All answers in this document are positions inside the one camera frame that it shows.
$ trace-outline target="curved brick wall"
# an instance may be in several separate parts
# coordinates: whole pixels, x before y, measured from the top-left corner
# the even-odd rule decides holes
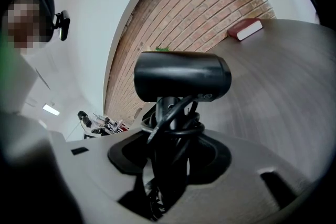
[[[131,124],[144,105],[136,95],[133,69],[141,51],[156,46],[206,52],[243,18],[274,18],[267,0],[140,0],[119,41],[107,87],[105,113]]]

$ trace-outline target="ceiling light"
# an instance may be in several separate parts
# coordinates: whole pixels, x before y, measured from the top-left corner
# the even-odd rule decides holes
[[[50,113],[52,113],[52,114],[54,114],[54,115],[56,115],[56,116],[59,115],[59,112],[56,109],[53,109],[52,107],[48,106],[47,104],[45,104],[43,106],[43,109],[46,110],[46,111],[48,111],[48,112],[50,112]]]

